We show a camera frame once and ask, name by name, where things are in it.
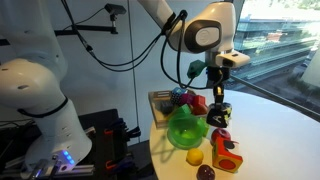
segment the green bowl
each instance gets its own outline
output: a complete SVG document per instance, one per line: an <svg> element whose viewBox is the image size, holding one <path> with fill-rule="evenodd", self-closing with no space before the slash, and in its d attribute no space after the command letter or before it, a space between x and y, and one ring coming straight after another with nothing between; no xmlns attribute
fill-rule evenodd
<svg viewBox="0 0 320 180"><path fill-rule="evenodd" d="M167 137L180 149L198 147L205 131L204 121L192 114L177 114L169 120Z"/></svg>

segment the white robot link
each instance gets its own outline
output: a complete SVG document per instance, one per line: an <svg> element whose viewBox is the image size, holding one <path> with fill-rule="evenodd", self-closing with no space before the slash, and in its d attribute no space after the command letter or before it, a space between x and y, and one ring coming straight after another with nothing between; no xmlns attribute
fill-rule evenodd
<svg viewBox="0 0 320 180"><path fill-rule="evenodd" d="M174 14L164 0L138 1L161 29ZM48 176L57 165L57 174L72 171L90 152L92 143L80 125L72 101L60 90L67 62L51 26L46 1L2 0L0 18L0 33L17 56L0 66L0 104L33 117L42 133L25 155L27 170L21 176L36 178L41 171L41 176ZM178 24L170 36L175 50L180 28ZM206 51L209 66L239 67L249 60L233 50L232 3L209 4L186 22L184 31L181 50Z"/></svg>

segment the round table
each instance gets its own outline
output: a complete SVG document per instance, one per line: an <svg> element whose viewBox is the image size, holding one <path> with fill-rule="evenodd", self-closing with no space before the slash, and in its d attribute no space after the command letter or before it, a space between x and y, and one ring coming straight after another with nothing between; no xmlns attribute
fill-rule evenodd
<svg viewBox="0 0 320 180"><path fill-rule="evenodd" d="M212 91L196 91L213 102ZM239 143L243 163L236 173L217 168L216 179L242 180L318 180L320 179L320 123L300 112L254 95L225 91L224 102L232 105L232 119L226 128ZM212 167L212 146L203 138L198 147L204 153L203 164ZM150 152L157 177L196 179L199 166L186 162L186 150L177 149L167 139L167 129L152 123Z"/></svg>

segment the yellow ball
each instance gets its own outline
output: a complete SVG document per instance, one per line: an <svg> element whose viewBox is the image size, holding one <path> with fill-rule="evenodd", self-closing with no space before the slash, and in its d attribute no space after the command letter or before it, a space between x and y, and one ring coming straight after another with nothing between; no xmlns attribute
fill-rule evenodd
<svg viewBox="0 0 320 180"><path fill-rule="evenodd" d="M193 166L198 166L202 163L203 152L200 149L189 149L187 154L187 162Z"/></svg>

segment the glass window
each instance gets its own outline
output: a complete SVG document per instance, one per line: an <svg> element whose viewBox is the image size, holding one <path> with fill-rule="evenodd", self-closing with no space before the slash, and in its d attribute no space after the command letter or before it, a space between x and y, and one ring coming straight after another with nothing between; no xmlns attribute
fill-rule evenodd
<svg viewBox="0 0 320 180"><path fill-rule="evenodd" d="M246 0L235 49L251 62L232 75L320 114L320 0ZM268 97L239 83L228 89Z"/></svg>

